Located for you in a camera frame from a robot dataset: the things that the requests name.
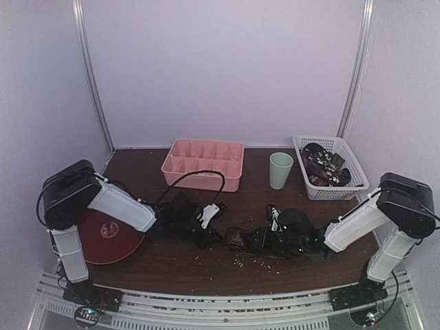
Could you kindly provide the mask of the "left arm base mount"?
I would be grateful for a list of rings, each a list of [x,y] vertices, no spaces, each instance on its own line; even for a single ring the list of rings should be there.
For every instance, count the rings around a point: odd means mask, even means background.
[[[90,278],[73,283],[66,275],[58,279],[60,287],[61,279],[66,281],[63,287],[63,299],[77,305],[73,319],[80,329],[95,327],[105,317],[106,311],[119,311],[122,291],[94,285]]]

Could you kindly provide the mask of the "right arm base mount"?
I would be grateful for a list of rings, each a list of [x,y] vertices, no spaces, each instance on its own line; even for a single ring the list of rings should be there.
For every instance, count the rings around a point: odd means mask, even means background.
[[[354,285],[331,289],[329,300],[334,311],[348,309],[352,322],[360,327],[372,327],[388,313],[385,282],[376,282],[365,276]]]

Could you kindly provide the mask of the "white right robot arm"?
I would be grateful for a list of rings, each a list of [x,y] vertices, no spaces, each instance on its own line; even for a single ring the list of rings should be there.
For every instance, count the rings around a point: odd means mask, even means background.
[[[438,230],[432,189],[395,173],[385,173],[379,186],[354,209],[314,228],[308,216],[297,209],[268,208],[270,224],[244,235],[251,251],[274,258],[304,256],[325,260],[352,243],[391,223],[393,230],[379,250],[367,261],[365,278],[353,287],[357,303],[367,303],[412,248]]]

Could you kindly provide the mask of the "dark floral patterned tie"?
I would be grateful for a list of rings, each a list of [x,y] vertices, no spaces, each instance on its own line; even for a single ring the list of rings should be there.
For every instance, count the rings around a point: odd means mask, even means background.
[[[223,247],[231,252],[269,259],[283,259],[280,251],[270,247],[269,238],[268,227],[259,227],[252,231],[240,227],[229,227],[223,239]]]

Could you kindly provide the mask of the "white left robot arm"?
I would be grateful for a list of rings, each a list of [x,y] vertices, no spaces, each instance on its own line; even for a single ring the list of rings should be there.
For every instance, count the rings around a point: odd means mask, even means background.
[[[149,203],[82,159],[46,179],[36,200],[38,222],[48,231],[72,294],[92,305],[99,291],[90,283],[89,264],[107,265],[134,252],[149,232],[177,235],[199,249],[221,240],[213,221],[227,210],[184,192],[170,202]]]

